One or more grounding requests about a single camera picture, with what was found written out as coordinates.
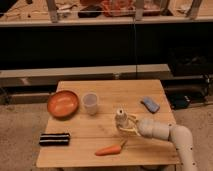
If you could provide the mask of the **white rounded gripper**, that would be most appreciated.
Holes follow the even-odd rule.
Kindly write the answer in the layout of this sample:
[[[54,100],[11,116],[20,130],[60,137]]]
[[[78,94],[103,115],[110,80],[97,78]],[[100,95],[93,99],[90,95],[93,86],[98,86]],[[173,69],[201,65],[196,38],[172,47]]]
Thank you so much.
[[[135,127],[129,129],[118,127],[118,130],[146,138],[154,138],[159,140],[169,139],[170,127],[168,124],[157,122],[153,119],[142,119],[138,121],[135,115],[127,115],[127,117],[133,123],[137,123],[137,129]]]

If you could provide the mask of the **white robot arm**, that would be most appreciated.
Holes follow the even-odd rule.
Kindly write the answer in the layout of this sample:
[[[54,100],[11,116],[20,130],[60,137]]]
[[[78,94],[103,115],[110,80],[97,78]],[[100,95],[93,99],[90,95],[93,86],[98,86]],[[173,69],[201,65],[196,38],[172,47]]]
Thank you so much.
[[[149,118],[138,120],[131,115],[116,116],[115,123],[119,131],[171,142],[180,158],[182,171],[198,171],[193,152],[193,136],[187,127]]]

